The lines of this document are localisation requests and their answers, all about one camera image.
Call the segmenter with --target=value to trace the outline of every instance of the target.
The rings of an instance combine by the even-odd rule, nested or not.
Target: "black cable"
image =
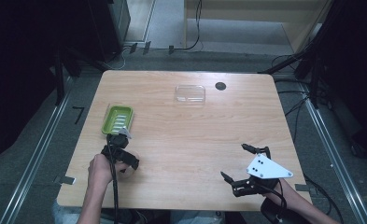
[[[282,185],[281,185],[280,180],[278,180],[278,183],[279,183],[279,186],[281,187],[281,193],[278,193],[276,190],[269,189],[269,188],[267,188],[263,185],[258,185],[258,186],[262,189],[265,189],[265,190],[269,191],[270,193],[273,193],[274,195],[276,195],[281,200],[281,205],[280,205],[281,209],[280,209],[278,215],[276,215],[276,218],[278,220],[280,220],[283,217],[283,214],[285,213],[285,211],[288,209],[288,204],[285,200],[285,197],[283,196],[283,189],[282,189]]]
[[[329,200],[328,200],[328,202],[329,202],[329,208],[328,208],[328,211],[326,212],[326,215],[329,215],[332,211],[332,204]]]
[[[302,103],[299,105],[299,108],[297,109],[297,113],[296,113],[296,122],[294,124],[294,135],[293,135],[293,143],[296,142],[296,135],[297,135],[297,126],[299,123],[299,114],[300,114],[300,110],[302,109],[302,106],[304,104],[305,101],[302,101]]]
[[[195,10],[195,23],[196,23],[196,26],[197,26],[197,39],[196,39],[196,41],[189,48],[174,49],[174,50],[189,50],[189,49],[193,49],[198,44],[198,41],[200,40],[200,19],[201,19],[202,8],[203,8],[203,0],[199,0],[198,4],[197,4],[197,8]]]
[[[83,114],[83,111],[84,111],[85,107],[82,107],[82,106],[73,106],[72,108],[73,109],[79,109],[80,110],[80,113],[78,114],[78,118],[75,121],[75,124],[78,124],[78,121],[80,120],[81,115]]]
[[[319,184],[317,184],[316,182],[314,182],[312,179],[310,179],[306,174],[303,174],[303,175],[304,175],[304,178],[305,178],[306,181],[308,181],[309,183],[311,183],[312,185],[314,185],[314,187],[317,188],[317,190],[320,193],[322,193],[328,199],[329,203],[332,204],[332,206],[334,207],[335,211],[337,212],[337,215],[340,218],[341,224],[344,224],[343,216],[341,215],[340,209],[338,208],[338,206],[334,202],[334,200],[326,192],[326,190],[323,187],[321,187]]]
[[[309,85],[310,84],[308,82],[304,82],[304,81],[300,81],[300,80],[296,80],[296,79],[290,79],[290,78],[284,78],[284,79],[274,80],[274,83],[276,83],[276,82],[295,82],[295,83],[303,83],[305,85]]]
[[[299,108],[299,106],[301,106],[309,97],[308,96],[305,96],[305,98],[303,98],[302,100],[299,101],[299,103],[297,103],[296,105],[294,105],[290,111],[286,112],[285,113],[285,117],[290,114],[291,112],[295,111],[296,109]]]
[[[118,209],[119,209],[119,192],[117,187],[117,176],[116,176],[116,166],[114,164],[113,154],[110,149],[110,140],[107,139],[107,150],[109,152],[109,163],[110,172],[113,177],[113,194],[114,194],[114,224],[119,223]]]
[[[309,92],[308,91],[279,91],[279,93],[302,93],[302,94],[305,94],[305,95],[308,95]]]
[[[195,43],[191,47],[185,48],[185,49],[180,49],[180,50],[192,49],[197,45],[198,41],[200,40],[200,19],[201,19],[202,9],[203,9],[203,0],[199,0],[198,4],[197,4],[197,9],[195,10],[195,22],[197,24],[197,40],[195,41]]]
[[[275,62],[275,60],[276,60],[276,59],[281,58],[281,57],[288,57],[288,58],[290,58],[290,57],[293,57],[293,56],[294,56],[294,54],[279,55],[279,56],[275,57],[275,58],[271,61],[271,67],[274,67],[274,62]],[[289,67],[290,67],[291,69],[293,69],[293,71],[295,71],[295,70],[296,70],[296,68],[294,68],[293,66],[291,66],[291,64],[289,64]]]

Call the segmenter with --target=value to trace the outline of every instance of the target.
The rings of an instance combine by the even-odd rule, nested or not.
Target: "power cord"
[[[283,196],[283,189],[282,189],[282,184],[281,184],[280,180],[278,180],[278,183],[279,183],[279,186],[281,188],[281,192],[280,193],[278,193],[274,189],[270,189],[270,188],[267,188],[267,187],[265,187],[263,185],[259,185],[260,188],[262,188],[264,190],[267,190],[267,191],[273,193],[274,195],[276,195],[281,200],[281,204],[280,204],[281,209],[280,209],[279,213],[276,215],[276,220],[274,221],[274,223],[283,222],[282,221],[283,214],[288,209],[288,204],[287,204],[287,202],[285,200],[285,197]]]
[[[294,124],[294,133],[293,133],[293,143],[296,141],[296,136],[297,136],[297,126],[298,126],[298,120],[299,120],[299,114],[300,114],[300,110],[303,106],[303,104],[305,103],[306,100],[309,99],[309,96],[305,96],[302,100],[299,101],[299,103],[297,103],[296,105],[294,105],[287,113],[285,113],[285,117],[287,115],[289,115],[291,112],[297,110],[296,113],[296,120],[295,120],[295,124]]]
[[[277,57],[275,57],[275,58],[273,58],[273,60],[271,61],[271,67],[274,67],[274,62],[277,60],[277,59],[279,59],[279,58],[282,58],[282,57],[287,57],[287,59],[288,58],[294,58],[294,55],[293,54],[285,54],[285,55],[279,55],[279,56],[277,56]],[[294,68],[293,66],[291,66],[291,64],[289,64],[289,67],[291,68],[291,69],[293,69],[293,71],[295,71],[296,70],[296,68]]]
[[[119,223],[118,209],[119,209],[119,192],[117,187],[116,166],[114,164],[113,154],[110,149],[110,140],[107,139],[107,150],[109,152],[110,171],[113,177],[113,194],[114,194],[114,224]]]
[[[122,66],[121,67],[118,67],[118,68],[115,68],[115,67],[112,67],[112,66],[110,66],[110,65],[108,65],[107,63],[104,63],[104,65],[105,66],[107,66],[108,68],[110,68],[110,69],[112,69],[112,70],[121,70],[124,66],[125,66],[125,57],[124,57],[124,52],[125,51],[127,51],[128,49],[130,49],[130,48],[126,48],[126,49],[124,49],[122,52],[121,52],[121,58],[122,58],[122,61],[123,61],[123,63],[122,63]]]
[[[197,39],[196,39],[196,41],[189,48],[179,48],[179,49],[174,49],[174,50],[183,50],[183,51],[186,51],[186,50],[189,50],[189,49],[193,49],[198,44],[198,42],[200,42],[200,19],[201,19],[202,8],[203,8],[203,0],[199,0],[198,1],[198,4],[197,4],[197,8],[195,10],[195,23],[196,23],[196,27],[197,27]]]
[[[311,183],[321,194],[323,194],[329,201],[329,211],[327,214],[331,212],[331,205],[334,207],[335,211],[337,212],[338,217],[340,218],[340,223],[344,224],[343,216],[341,215],[340,209],[338,208],[337,204],[334,202],[334,200],[329,196],[329,194],[326,192],[326,190],[321,187],[319,184],[314,182],[312,179],[310,179],[306,174],[303,174],[306,181]]]

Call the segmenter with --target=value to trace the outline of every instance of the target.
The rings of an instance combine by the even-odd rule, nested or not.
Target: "robotic arm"
[[[247,167],[248,179],[234,181],[230,176],[220,172],[224,180],[232,186],[233,195],[241,197],[252,194],[273,193],[281,199],[280,206],[274,204],[269,199],[265,199],[261,205],[261,212],[271,223],[308,223],[297,213],[287,209],[287,203],[283,193],[274,190],[279,178],[293,177],[293,173],[276,162],[271,160],[271,153],[268,147],[257,148],[247,144],[242,145],[246,150],[256,157]]]

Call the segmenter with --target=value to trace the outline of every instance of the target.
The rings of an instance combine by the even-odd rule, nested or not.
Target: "gray floor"
[[[275,64],[284,59],[281,57],[274,62],[278,55],[286,54],[286,52],[271,53],[271,51],[273,49],[270,49],[269,53],[260,54],[258,52],[232,53],[203,50],[201,52],[175,51],[173,54],[169,54],[166,50],[151,49],[147,54],[143,54],[143,50],[138,49],[132,54],[125,52],[123,58],[120,57],[108,65],[124,70],[250,73],[269,68],[272,63]],[[18,213],[13,218],[15,223],[53,223],[51,206],[60,188],[60,185],[54,184],[53,180],[55,176],[63,175],[67,169],[90,108],[92,97],[102,76],[99,71],[87,65],[83,65],[82,69],[81,77],[74,78],[72,81],[72,89],[61,119],[49,141],[44,156],[40,158],[33,183],[27,194],[23,195],[22,205],[18,206]],[[283,72],[283,74],[290,75],[292,68],[287,67]],[[281,74],[275,73],[275,79],[278,76]],[[276,82],[276,87],[278,91],[297,91],[300,89],[299,85],[294,82]],[[302,99],[303,96],[299,93],[280,93],[281,104],[285,112],[288,112]],[[27,124],[17,142],[0,155],[0,220],[27,164],[30,163],[52,112],[56,109],[55,100],[56,92],[53,92]],[[75,122],[78,118],[78,111],[73,109],[73,106],[85,107],[77,124]],[[367,159],[359,159],[352,155],[350,144],[338,123],[338,119],[327,106],[320,104],[318,111],[322,115],[339,155],[367,208]],[[297,122],[296,114],[297,111],[289,114],[287,122],[292,137],[297,132],[294,142],[303,172],[321,185],[333,198],[341,210],[345,223],[360,223],[346,197],[341,181],[335,173],[307,107],[301,108]],[[327,212],[328,200],[310,184],[308,186],[310,186],[314,205]],[[242,214],[247,223],[268,223],[260,213]],[[331,216],[338,219],[335,209],[332,209]]]
[[[156,0],[144,42],[155,49],[184,48],[184,1]],[[197,39],[195,19],[187,21],[187,43]],[[292,48],[280,22],[200,20],[200,43],[192,51],[287,55]]]

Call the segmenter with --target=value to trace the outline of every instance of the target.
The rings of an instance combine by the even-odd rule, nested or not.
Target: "wire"
[[[195,10],[195,22],[197,24],[197,39],[195,40],[195,43],[191,47],[183,50],[194,48],[197,45],[198,41],[200,40],[200,19],[202,9],[203,9],[203,0],[199,0],[197,4],[197,9]]]
[[[262,189],[265,189],[265,190],[267,190],[267,191],[269,191],[269,192],[271,192],[271,193],[273,193],[274,195],[276,195],[280,200],[281,200],[281,209],[280,209],[280,211],[279,211],[279,213],[278,213],[278,215],[276,215],[276,218],[278,219],[278,220],[280,220],[281,218],[282,218],[282,216],[283,216],[283,214],[284,214],[284,212],[287,210],[287,208],[288,208],[288,204],[287,204],[287,202],[286,202],[286,200],[285,200],[285,197],[283,196],[283,189],[282,189],[282,185],[281,185],[281,182],[280,182],[280,180],[278,180],[278,183],[279,183],[279,185],[280,185],[280,187],[281,187],[281,193],[278,193],[276,190],[274,190],[274,189],[269,189],[269,188],[267,188],[267,187],[265,187],[265,186],[263,186],[263,185],[258,185],[260,188],[262,188]]]
[[[116,167],[114,165],[113,161],[113,154],[111,153],[110,149],[110,140],[107,139],[107,150],[109,152],[109,163],[110,163],[110,171],[111,175],[113,177],[113,193],[114,193],[114,223],[119,223],[119,216],[118,216],[118,210],[119,210],[119,192],[117,187],[117,176],[116,176]]]
[[[273,58],[273,60],[271,61],[271,67],[274,67],[274,62],[275,62],[275,60],[276,60],[276,59],[278,59],[278,58],[281,58],[281,57],[288,57],[288,58],[292,57],[292,58],[293,58],[293,59],[295,59],[296,61],[299,61],[298,59],[296,59],[296,58],[294,57],[294,54],[279,55],[279,56],[277,56],[277,57]],[[291,66],[291,64],[289,64],[289,67],[290,67],[291,69],[293,69],[293,71],[295,71],[295,70],[296,70],[296,68],[294,68],[293,66]]]
[[[189,48],[178,48],[178,49],[174,49],[174,50],[183,50],[183,51],[187,51],[187,52],[197,52],[197,51],[201,51],[204,48],[204,44],[203,42],[200,41],[200,19],[201,19],[201,12],[202,12],[202,8],[203,8],[203,0],[199,0],[198,4],[197,4],[197,8],[195,10],[195,23],[196,23],[196,27],[197,27],[197,39],[195,40],[194,44],[189,47]],[[202,47],[200,50],[196,50],[196,51],[188,51],[189,49],[193,49],[198,42],[201,43]]]
[[[148,223],[148,219],[145,217],[145,215],[143,215],[142,213],[140,213],[139,211],[135,210],[136,213],[141,216],[144,220],[145,220],[145,223]]]
[[[112,67],[112,66],[108,65],[107,63],[104,63],[104,65],[106,65],[108,68],[110,68],[110,69],[112,69],[112,70],[121,70],[121,69],[125,66],[125,57],[124,57],[124,52],[125,52],[125,51],[127,51],[128,49],[129,49],[129,48],[124,49],[124,50],[122,51],[122,53],[120,54],[120,55],[121,55],[121,58],[122,58],[122,61],[123,61],[123,64],[122,64],[122,66],[121,66],[121,67],[119,67],[119,68],[115,68],[115,67]]]
[[[328,211],[326,212],[326,215],[329,215],[331,213],[331,211],[332,211],[332,204],[331,204],[331,202],[329,202],[329,208],[328,208]]]
[[[340,218],[341,224],[344,224],[343,216],[341,215],[340,209],[338,208],[337,204],[334,202],[334,200],[329,196],[329,194],[326,192],[326,190],[321,187],[319,184],[315,183],[312,179],[310,179],[306,174],[303,174],[306,181],[314,185],[317,190],[322,193],[329,201],[329,203],[334,207],[335,211],[337,212],[338,217]]]
[[[278,94],[281,94],[281,93],[302,93],[302,94],[309,94],[308,91],[279,91]]]
[[[295,120],[295,124],[294,124],[294,133],[293,133],[293,143],[296,142],[296,136],[297,136],[297,127],[298,127],[298,121],[299,121],[299,114],[300,114],[300,110],[303,106],[303,104],[305,103],[305,101],[309,99],[308,96],[305,96],[305,98],[303,98],[302,100],[299,101],[299,103],[297,103],[296,105],[294,105],[290,111],[288,111],[286,114],[285,114],[285,117],[287,115],[289,115],[291,112],[297,110],[297,113],[296,113],[296,120]]]
[[[276,83],[276,82],[295,82],[295,83],[303,83],[305,85],[309,85],[310,84],[308,82],[299,81],[297,79],[290,79],[290,78],[278,79],[278,80],[275,80],[274,81],[274,83]]]

